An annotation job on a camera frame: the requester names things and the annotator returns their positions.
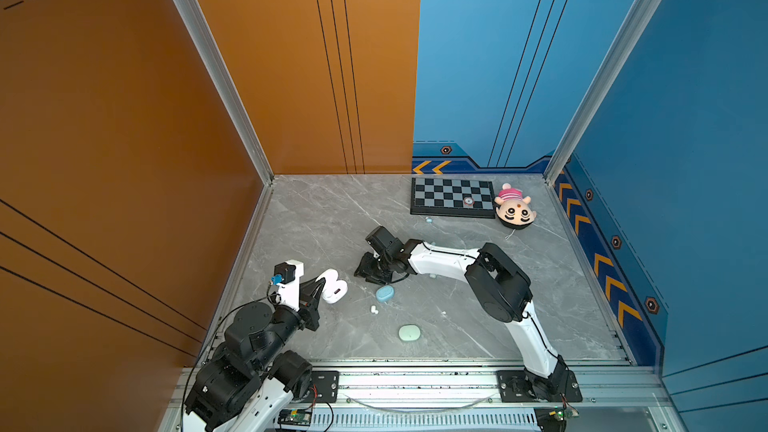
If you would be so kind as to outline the white earbud charging case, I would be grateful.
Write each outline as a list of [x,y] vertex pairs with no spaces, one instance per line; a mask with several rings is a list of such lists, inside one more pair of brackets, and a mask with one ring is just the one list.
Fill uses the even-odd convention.
[[315,281],[323,281],[322,299],[328,304],[339,302],[348,292],[348,283],[343,280],[337,270],[327,269]]

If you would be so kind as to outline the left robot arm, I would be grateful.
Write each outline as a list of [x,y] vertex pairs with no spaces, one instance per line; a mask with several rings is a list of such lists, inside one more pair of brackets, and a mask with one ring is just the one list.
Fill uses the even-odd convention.
[[268,404],[250,418],[275,410],[277,394],[266,393],[267,385],[275,385],[290,400],[304,398],[312,387],[312,365],[284,347],[297,331],[318,329],[326,284],[324,278],[300,284],[296,309],[279,303],[276,292],[240,307],[223,342],[198,371],[184,412],[200,418],[206,431],[216,431],[244,412],[252,398]]

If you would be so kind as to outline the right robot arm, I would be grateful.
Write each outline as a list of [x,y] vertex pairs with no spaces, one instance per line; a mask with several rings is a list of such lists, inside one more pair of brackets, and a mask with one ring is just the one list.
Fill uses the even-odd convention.
[[504,402],[581,402],[575,373],[547,338],[533,302],[528,275],[497,245],[454,249],[410,239],[403,243],[385,227],[367,237],[354,275],[369,283],[393,285],[410,276],[435,275],[469,285],[481,308],[503,323],[523,360],[521,372],[497,374]]

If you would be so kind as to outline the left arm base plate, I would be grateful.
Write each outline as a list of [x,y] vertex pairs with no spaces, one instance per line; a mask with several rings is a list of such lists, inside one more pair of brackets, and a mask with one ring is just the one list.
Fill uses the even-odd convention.
[[338,397],[340,372],[338,370],[313,370],[309,387],[293,402],[311,405],[322,402],[335,404]]

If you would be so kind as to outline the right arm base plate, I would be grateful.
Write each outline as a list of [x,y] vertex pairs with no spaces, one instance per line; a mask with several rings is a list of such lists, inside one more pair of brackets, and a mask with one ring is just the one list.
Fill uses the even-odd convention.
[[565,369],[543,378],[524,370],[496,372],[497,386],[503,403],[583,401],[575,374]]

